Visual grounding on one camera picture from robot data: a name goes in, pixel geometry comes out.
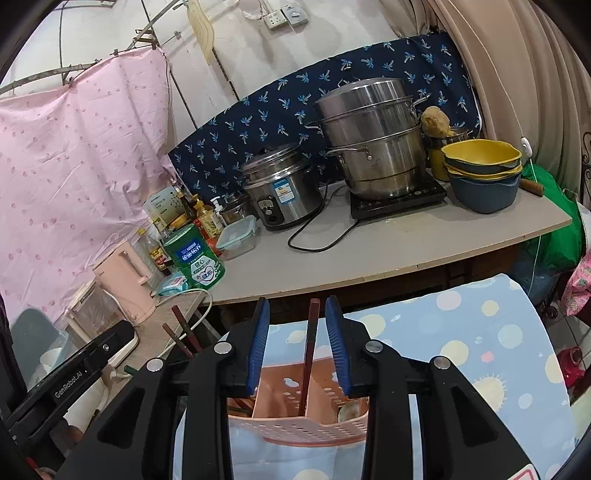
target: polka dot fabric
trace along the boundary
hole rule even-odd
[[[348,313],[370,335],[406,357],[429,361],[448,356],[488,402],[537,468],[550,480],[572,453],[574,420],[569,397],[544,326],[519,285],[506,275]],[[306,322],[272,325],[264,366],[301,362]],[[324,319],[319,320],[315,352],[330,355]],[[419,445],[418,413],[411,397],[413,441]],[[364,442],[341,447],[273,445],[231,425],[236,480],[359,480]],[[180,480],[177,432],[175,478]],[[415,458],[415,478],[422,478]]]
[[[167,65],[139,48],[69,86],[0,100],[0,292],[56,321],[92,265],[147,221],[165,186]]]

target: wall outlet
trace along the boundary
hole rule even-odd
[[[283,25],[287,25],[287,19],[285,18],[281,10],[275,10],[274,12],[265,15],[263,19],[265,20],[267,27],[271,31],[279,27],[282,27]]]
[[[305,25],[308,23],[308,15],[304,9],[298,5],[286,5],[281,9],[281,11],[292,27],[297,27],[298,25]]]

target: palm tree print fabric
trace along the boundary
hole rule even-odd
[[[280,78],[210,119],[170,153],[173,164],[193,193],[205,200],[240,190],[240,166],[265,145],[299,143],[316,166],[321,183],[343,178],[326,154],[317,130],[304,124],[317,119],[313,103],[327,92],[374,77],[404,80],[419,105],[438,105],[452,126],[480,130],[470,80],[460,54],[444,32],[401,38],[357,48],[319,61]]]

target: light blue cloth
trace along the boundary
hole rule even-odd
[[[439,354],[450,357],[491,407],[498,410],[541,478],[549,480],[572,453],[574,419],[552,345],[527,296],[506,275],[346,317],[363,322],[373,338],[392,345],[402,356],[422,361]],[[305,333],[306,322],[271,325],[263,365],[301,362]],[[315,356],[330,355],[322,319]],[[415,406],[411,413],[418,479],[422,474]],[[174,451],[178,480],[183,432],[184,417]],[[230,441],[236,480],[361,477],[365,442],[341,447],[280,446],[232,427],[232,423]]]

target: pot handle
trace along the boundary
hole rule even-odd
[[[416,107],[416,106],[417,106],[419,103],[426,102],[426,101],[427,101],[427,100],[429,100],[430,98],[431,98],[431,94],[430,94],[430,93],[428,93],[428,94],[426,94],[424,97],[421,97],[421,98],[418,98],[417,100],[415,100],[415,101],[414,101],[414,102],[411,104],[411,106],[414,108],[414,107]]]
[[[322,130],[318,126],[318,120],[312,120],[311,122],[305,123],[304,128],[307,128],[309,130],[318,130],[318,131],[322,132]]]
[[[351,148],[351,147],[335,147],[335,148],[329,148],[326,151],[327,155],[337,155],[340,152],[365,152],[365,155],[367,156],[367,159],[369,161],[372,161],[374,158],[371,155],[371,153],[369,153],[369,149],[367,147],[360,147],[360,148]]]
[[[429,98],[431,97],[431,94],[428,93],[426,94],[424,97],[418,98],[417,100],[415,100],[413,103],[411,103],[410,105],[410,113],[411,115],[415,118],[415,120],[418,122],[418,115],[417,115],[417,110],[416,110],[416,106],[419,105],[420,103],[426,102],[427,100],[429,100]]]

